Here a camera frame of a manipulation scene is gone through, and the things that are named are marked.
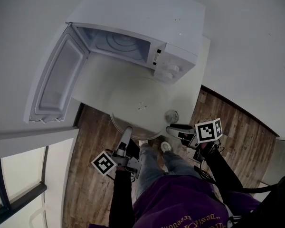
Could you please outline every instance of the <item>white counter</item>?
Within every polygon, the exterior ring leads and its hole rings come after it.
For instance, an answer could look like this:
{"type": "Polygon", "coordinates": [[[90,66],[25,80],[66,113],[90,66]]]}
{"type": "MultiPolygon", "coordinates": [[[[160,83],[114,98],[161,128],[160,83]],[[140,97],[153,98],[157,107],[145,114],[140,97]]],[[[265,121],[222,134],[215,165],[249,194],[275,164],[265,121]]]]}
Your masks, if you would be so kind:
{"type": "MultiPolygon", "coordinates": [[[[204,76],[209,47],[210,40],[203,37],[196,66],[173,85],[161,83],[169,95],[169,109],[178,112],[180,124],[188,124],[192,117],[204,76]]],[[[152,71],[148,68],[91,53],[72,97],[99,111],[111,114],[114,108],[109,104],[112,92],[121,82],[131,77],[153,78],[152,71]]]]}

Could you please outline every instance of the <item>wooden floor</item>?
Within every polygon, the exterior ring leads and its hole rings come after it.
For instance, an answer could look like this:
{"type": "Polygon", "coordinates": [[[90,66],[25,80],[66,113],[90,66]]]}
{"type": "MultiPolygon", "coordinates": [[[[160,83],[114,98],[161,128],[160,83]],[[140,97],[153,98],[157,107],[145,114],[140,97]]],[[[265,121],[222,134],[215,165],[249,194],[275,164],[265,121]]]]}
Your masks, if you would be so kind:
{"type": "MultiPolygon", "coordinates": [[[[201,91],[191,124],[220,117],[225,146],[222,155],[244,187],[258,187],[269,164],[275,136],[254,120],[213,95],[201,91]]],[[[79,135],[74,147],[66,186],[63,225],[65,228],[87,228],[89,223],[108,225],[113,194],[113,181],[102,177],[90,162],[104,149],[113,149],[121,134],[110,116],[85,106],[80,117],[79,135]]],[[[162,137],[152,142],[155,148],[162,137]]],[[[174,152],[188,160],[186,148],[172,143],[174,152]]],[[[159,152],[158,162],[163,166],[159,152]]]]}

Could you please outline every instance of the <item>jeans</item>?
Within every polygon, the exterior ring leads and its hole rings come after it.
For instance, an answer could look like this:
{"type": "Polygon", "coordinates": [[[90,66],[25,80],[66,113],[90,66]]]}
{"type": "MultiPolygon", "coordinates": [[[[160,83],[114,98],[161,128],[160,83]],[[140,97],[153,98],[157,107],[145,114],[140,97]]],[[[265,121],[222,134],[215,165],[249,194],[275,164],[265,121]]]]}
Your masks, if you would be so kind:
{"type": "Polygon", "coordinates": [[[200,175],[194,170],[193,166],[187,163],[179,155],[172,151],[166,151],[162,157],[168,169],[166,173],[157,164],[157,153],[147,143],[140,148],[139,161],[142,168],[137,179],[136,198],[138,198],[146,189],[148,189],[157,179],[164,175],[188,175],[200,179],[200,175]]]}

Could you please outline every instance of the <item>window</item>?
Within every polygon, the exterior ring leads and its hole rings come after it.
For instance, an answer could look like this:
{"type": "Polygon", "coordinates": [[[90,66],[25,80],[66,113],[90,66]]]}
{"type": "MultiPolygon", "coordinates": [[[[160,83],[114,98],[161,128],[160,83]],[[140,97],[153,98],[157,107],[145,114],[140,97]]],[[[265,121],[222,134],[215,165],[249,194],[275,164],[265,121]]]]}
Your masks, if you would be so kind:
{"type": "Polygon", "coordinates": [[[0,159],[0,228],[19,222],[29,227],[29,217],[42,208],[47,152],[44,147],[0,159]]]}

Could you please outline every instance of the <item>person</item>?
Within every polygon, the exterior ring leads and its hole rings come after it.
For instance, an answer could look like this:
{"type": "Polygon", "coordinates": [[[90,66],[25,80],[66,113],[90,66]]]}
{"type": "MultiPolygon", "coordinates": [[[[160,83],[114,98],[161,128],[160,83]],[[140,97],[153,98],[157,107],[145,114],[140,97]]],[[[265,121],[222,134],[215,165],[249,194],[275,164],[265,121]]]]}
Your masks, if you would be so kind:
{"type": "MultiPolygon", "coordinates": [[[[205,149],[207,143],[201,144],[205,149]]],[[[217,149],[203,152],[222,196],[222,203],[211,183],[203,180],[167,142],[161,144],[168,172],[157,164],[156,151],[140,142],[141,172],[137,181],[137,200],[132,206],[131,173],[118,168],[114,181],[110,228],[229,228],[230,217],[244,216],[260,202],[234,190],[243,188],[235,173],[217,149]]],[[[90,228],[103,226],[90,225],[90,228]]]]}

